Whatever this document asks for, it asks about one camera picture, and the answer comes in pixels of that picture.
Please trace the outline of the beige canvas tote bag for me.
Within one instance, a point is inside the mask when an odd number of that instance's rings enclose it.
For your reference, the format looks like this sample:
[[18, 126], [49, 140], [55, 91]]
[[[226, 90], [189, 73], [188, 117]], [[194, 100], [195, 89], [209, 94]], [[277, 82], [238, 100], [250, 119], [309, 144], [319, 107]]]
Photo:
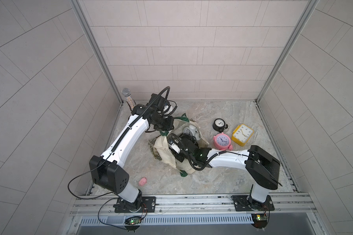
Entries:
[[[197, 130], [199, 131], [200, 140], [197, 140], [199, 146], [209, 147], [209, 142], [202, 135], [201, 128], [199, 127], [199, 125], [192, 119], [189, 119], [186, 114], [183, 114], [181, 117], [176, 117], [174, 120], [174, 127], [176, 127], [177, 131], [183, 130], [185, 127], [188, 127], [189, 125], [196, 127]], [[193, 169], [193, 167], [189, 164], [188, 161], [184, 163], [179, 162], [175, 158], [171, 150], [169, 149], [167, 136], [172, 131], [157, 130], [157, 132], [159, 132], [160, 135], [149, 141], [150, 149], [154, 157], [160, 160], [161, 162], [168, 164], [172, 168], [178, 170], [182, 177], [185, 177], [189, 174], [193, 174], [194, 172], [196, 172], [196, 170]]]

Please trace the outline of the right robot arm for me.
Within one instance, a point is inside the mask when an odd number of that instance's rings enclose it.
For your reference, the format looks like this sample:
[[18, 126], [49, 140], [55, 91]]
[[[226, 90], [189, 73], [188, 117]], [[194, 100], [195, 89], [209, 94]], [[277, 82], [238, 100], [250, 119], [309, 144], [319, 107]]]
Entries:
[[196, 171], [207, 167], [230, 167], [247, 171], [255, 183], [250, 194], [233, 195], [231, 198], [237, 211], [273, 211], [274, 205], [269, 195], [278, 186], [280, 161], [261, 147], [252, 145], [248, 150], [218, 150], [199, 147], [194, 137], [170, 134], [167, 137], [169, 149], [181, 162], [187, 160]]

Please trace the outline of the black twin-bell alarm clock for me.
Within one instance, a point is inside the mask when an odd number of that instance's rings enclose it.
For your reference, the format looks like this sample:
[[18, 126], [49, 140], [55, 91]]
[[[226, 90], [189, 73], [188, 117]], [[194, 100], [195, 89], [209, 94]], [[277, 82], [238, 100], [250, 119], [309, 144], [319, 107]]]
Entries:
[[214, 120], [212, 127], [215, 131], [223, 133], [228, 129], [228, 125], [222, 118], [217, 118]]

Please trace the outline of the yellow square alarm clock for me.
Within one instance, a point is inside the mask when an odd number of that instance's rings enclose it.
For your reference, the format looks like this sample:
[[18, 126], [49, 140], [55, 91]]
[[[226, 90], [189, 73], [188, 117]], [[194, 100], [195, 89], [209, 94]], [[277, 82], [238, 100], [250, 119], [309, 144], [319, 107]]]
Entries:
[[245, 146], [250, 137], [253, 135], [254, 130], [245, 124], [240, 124], [236, 127], [231, 135], [231, 140], [239, 146]]

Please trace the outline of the pink alarm clock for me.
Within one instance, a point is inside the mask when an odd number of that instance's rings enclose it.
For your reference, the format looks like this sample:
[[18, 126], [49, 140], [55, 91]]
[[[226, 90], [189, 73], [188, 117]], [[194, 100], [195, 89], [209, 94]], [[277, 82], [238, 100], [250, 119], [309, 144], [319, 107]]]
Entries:
[[230, 137], [225, 133], [219, 133], [213, 137], [213, 143], [216, 149], [233, 150]]

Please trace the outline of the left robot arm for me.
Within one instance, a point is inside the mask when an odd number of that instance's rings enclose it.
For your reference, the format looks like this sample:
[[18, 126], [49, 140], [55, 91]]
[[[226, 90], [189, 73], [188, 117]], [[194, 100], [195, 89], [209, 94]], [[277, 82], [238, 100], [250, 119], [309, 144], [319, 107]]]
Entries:
[[149, 101], [146, 105], [136, 105], [112, 145], [89, 161], [93, 183], [119, 196], [130, 211], [136, 212], [142, 206], [142, 192], [129, 182], [129, 174], [123, 169], [126, 159], [140, 136], [151, 125], [156, 131], [173, 130], [172, 113], [176, 109], [174, 101], [164, 98]]

